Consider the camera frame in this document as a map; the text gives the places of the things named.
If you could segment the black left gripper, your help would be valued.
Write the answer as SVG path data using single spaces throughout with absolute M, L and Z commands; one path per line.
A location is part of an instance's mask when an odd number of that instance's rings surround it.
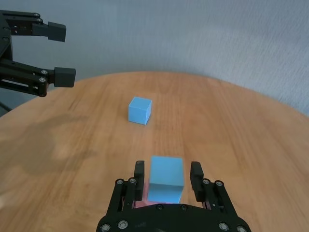
M 73 87 L 76 70 L 55 67 L 42 69 L 14 62 L 12 59 L 11 35 L 43 36 L 52 41 L 65 42 L 66 26 L 48 22 L 45 24 L 39 13 L 0 12 L 0 87 L 17 92 L 45 97 L 48 86 Z

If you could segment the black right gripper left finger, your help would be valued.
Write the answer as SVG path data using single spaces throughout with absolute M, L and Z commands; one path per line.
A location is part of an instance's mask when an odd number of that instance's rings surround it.
M 117 179 L 115 181 L 108 213 L 118 213 L 134 209 L 136 202 L 142 200 L 144 189 L 144 161 L 135 163 L 134 176 L 127 181 Z

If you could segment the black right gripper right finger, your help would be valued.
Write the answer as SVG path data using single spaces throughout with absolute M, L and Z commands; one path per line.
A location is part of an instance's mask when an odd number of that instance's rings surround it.
M 205 178 L 197 161 L 191 162 L 190 181 L 196 201 L 202 203 L 203 208 L 223 214 L 236 213 L 223 181 L 211 182 Z

